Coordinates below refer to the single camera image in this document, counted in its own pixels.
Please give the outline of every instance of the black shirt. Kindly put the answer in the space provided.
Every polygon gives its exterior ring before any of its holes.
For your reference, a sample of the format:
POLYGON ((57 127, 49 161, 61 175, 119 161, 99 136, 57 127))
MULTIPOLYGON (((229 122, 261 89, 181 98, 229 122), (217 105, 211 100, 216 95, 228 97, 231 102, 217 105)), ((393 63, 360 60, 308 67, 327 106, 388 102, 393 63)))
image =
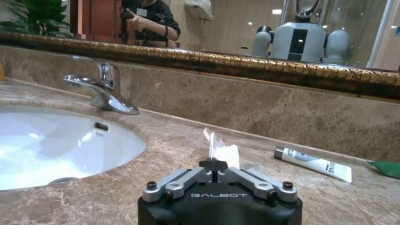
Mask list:
MULTIPOLYGON (((141 17, 152 20, 160 25, 167 25, 173 28, 177 35, 180 35, 180 26, 177 22, 173 20, 173 15, 169 9, 169 6, 161 1, 156 0, 151 5, 143 6, 143 0, 127 0, 125 6, 133 13, 137 13, 137 9, 147 10, 147 16, 140 15, 141 17)), ((152 32, 151 30, 144 29, 143 32, 135 32, 135 38, 137 40, 148 40, 148 41, 168 41, 168 39, 160 34, 152 32)))

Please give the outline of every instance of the marble countertop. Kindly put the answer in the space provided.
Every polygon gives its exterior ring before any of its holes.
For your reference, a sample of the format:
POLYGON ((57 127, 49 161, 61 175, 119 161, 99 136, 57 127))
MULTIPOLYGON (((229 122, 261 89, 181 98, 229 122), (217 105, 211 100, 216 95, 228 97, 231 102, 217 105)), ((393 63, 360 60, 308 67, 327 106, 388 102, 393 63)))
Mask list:
POLYGON ((0 225, 137 224, 136 202, 147 181, 205 159, 204 127, 228 144, 239 145, 241 160, 260 163, 263 173, 295 183, 304 203, 303 224, 400 224, 400 180, 379 175, 361 159, 145 110, 137 116, 101 111, 89 105, 87 96, 11 79, 0 81, 3 105, 97 116, 133 130, 148 146, 136 159, 99 175, 55 186, 0 191, 0 225), (276 145, 351 166, 353 183, 273 159, 276 145))

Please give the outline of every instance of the tube cap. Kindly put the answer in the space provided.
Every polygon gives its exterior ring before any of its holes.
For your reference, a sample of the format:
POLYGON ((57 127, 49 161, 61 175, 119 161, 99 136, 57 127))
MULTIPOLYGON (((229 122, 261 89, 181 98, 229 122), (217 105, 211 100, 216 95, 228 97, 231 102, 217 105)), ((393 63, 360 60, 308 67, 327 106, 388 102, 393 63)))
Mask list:
POLYGON ((284 151, 284 148, 281 146, 276 146, 275 152, 273 152, 273 157, 277 159, 281 159, 283 151, 284 151))

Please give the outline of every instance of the chrome faucet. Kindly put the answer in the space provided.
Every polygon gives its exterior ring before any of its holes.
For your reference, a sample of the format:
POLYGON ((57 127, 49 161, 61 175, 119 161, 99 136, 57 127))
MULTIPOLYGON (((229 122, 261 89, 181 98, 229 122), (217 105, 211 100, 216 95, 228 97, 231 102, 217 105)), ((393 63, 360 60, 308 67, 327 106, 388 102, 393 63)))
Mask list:
POLYGON ((96 93, 91 105, 128 115, 137 115, 139 109, 120 95, 120 71, 107 62, 88 57, 72 56, 76 60, 91 60, 96 63, 99 81, 79 75, 64 76, 64 81, 75 87, 84 87, 96 93))

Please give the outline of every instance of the gold mirror frame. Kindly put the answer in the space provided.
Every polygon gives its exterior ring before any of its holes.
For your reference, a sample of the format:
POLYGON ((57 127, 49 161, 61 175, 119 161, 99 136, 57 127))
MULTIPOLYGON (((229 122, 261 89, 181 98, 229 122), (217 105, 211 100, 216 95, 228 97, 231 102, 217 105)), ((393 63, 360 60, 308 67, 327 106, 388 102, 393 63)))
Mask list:
POLYGON ((0 44, 400 100, 400 73, 0 32, 0 44))

